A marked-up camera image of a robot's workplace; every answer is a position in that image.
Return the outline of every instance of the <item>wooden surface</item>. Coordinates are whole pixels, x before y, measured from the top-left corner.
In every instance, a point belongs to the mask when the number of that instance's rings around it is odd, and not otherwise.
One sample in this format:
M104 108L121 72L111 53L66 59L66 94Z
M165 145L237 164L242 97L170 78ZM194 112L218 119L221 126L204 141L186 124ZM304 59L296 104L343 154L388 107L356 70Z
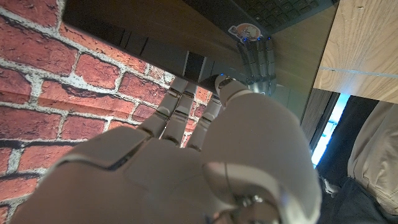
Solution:
M305 137L307 137L309 142L312 140L312 136L317 129L319 120L325 111L331 94L332 92L330 91L319 90L315 88L311 91L303 120L301 122L301 128L303 129Z
M225 34L182 0L71 0L68 5L74 5L88 17L243 70L236 49L237 39ZM330 7L272 35L279 84L308 96L335 11L335 7Z
M310 93L335 12L329 7L272 35L278 84Z
M314 88L398 103L398 1L341 0Z

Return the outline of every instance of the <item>white robotic hand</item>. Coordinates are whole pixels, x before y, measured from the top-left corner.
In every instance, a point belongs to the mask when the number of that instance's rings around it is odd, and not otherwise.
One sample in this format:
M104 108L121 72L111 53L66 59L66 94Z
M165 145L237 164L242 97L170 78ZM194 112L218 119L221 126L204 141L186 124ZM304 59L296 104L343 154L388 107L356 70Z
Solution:
M11 223L315 223L320 188L297 119L230 78L216 89L187 148L196 86L176 78L137 129L61 158Z

